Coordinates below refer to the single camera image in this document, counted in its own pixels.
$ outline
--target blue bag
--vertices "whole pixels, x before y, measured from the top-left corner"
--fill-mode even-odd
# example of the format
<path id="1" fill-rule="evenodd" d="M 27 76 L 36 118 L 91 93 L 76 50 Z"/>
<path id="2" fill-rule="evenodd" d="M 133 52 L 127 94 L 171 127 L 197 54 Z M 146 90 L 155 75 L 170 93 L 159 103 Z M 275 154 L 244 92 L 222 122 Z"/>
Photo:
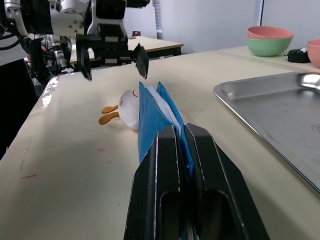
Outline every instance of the blue bag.
<path id="1" fill-rule="evenodd" d="M 151 95 L 148 89 L 140 82 L 139 83 L 139 95 L 140 95 L 140 108 L 139 108 L 139 131 L 138 131 L 138 151 L 140 163 L 147 154 L 151 147 L 153 140 L 158 131 L 164 129 L 169 125 L 173 125 L 176 135 L 179 136 L 179 144 L 182 149 L 182 153 L 186 162 L 186 168 L 188 175 L 191 177 L 193 172 L 193 160 L 188 147 L 187 137 L 185 134 L 184 121 L 179 114 L 179 111 L 168 94 L 165 87 L 158 83 L 156 91 L 167 103 L 171 109 L 174 117 L 170 120 L 163 114 L 165 107 L 159 107 L 155 102 L 154 97 Z"/>

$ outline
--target white table surface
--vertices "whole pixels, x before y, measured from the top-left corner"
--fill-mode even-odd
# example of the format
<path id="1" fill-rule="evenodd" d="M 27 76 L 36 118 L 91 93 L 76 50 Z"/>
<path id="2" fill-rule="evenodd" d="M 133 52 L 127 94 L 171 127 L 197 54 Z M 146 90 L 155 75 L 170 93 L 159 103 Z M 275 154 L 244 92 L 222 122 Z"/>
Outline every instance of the white table surface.
<path id="1" fill-rule="evenodd" d="M 183 47 L 183 44 L 179 42 L 165 41 L 165 40 L 154 39 L 154 38 L 149 38 L 144 36 L 135 36 L 135 39 L 128 40 L 128 49 L 134 50 L 138 44 L 143 46 L 147 53 L 159 51 L 159 50 Z M 90 61 L 96 60 L 95 53 L 92 51 L 92 49 L 89 48 L 88 51 L 89 51 Z M 71 64 L 77 63 L 77 48 L 75 44 L 72 45 L 70 63 Z"/>
<path id="2" fill-rule="evenodd" d="M 319 239 L 320 197 L 213 94 L 223 82 L 304 70 L 320 72 L 238 47 L 151 61 L 145 80 L 125 65 L 93 70 L 92 82 L 81 73 L 51 81 L 0 161 L 0 239 L 123 239 L 138 136 L 119 119 L 98 119 L 139 81 L 161 81 L 184 121 L 213 135 L 244 175 L 270 239 Z"/>

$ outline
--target stacked bowls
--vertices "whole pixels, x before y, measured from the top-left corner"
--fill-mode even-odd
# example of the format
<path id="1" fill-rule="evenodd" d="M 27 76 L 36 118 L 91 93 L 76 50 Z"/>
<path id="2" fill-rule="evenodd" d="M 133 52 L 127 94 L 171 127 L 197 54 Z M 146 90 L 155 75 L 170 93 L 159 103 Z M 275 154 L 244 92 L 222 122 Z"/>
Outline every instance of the stacked bowls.
<path id="1" fill-rule="evenodd" d="M 308 57 L 314 65 L 320 67 L 320 39 L 308 41 Z"/>
<path id="2" fill-rule="evenodd" d="M 253 26 L 248 29 L 249 50 L 256 56 L 273 57 L 289 47 L 294 34 L 274 26 Z"/>

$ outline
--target white plush toy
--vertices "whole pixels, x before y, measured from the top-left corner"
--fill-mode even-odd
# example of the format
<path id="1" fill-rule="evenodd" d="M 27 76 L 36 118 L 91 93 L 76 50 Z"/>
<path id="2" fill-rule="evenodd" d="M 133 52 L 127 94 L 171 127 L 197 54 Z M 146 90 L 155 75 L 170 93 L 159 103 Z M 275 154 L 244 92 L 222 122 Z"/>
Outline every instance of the white plush toy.
<path id="1" fill-rule="evenodd" d="M 102 109 L 101 112 L 106 115 L 100 117 L 99 124 L 104 125 L 111 119 L 120 117 L 128 128 L 137 130 L 139 128 L 139 101 L 139 90 L 125 91 L 118 105 Z"/>

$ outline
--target pink bowl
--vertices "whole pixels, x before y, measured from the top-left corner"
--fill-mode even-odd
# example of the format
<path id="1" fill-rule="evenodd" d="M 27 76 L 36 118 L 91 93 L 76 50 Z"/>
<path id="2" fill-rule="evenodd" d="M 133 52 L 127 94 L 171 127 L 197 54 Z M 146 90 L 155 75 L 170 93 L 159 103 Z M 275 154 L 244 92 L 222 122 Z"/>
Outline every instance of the pink bowl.
<path id="1" fill-rule="evenodd" d="M 320 39 L 308 41 L 308 57 L 314 65 L 320 67 Z"/>
<path id="2" fill-rule="evenodd" d="M 274 26 L 252 26 L 248 29 L 249 39 L 284 39 L 294 34 L 288 30 Z"/>

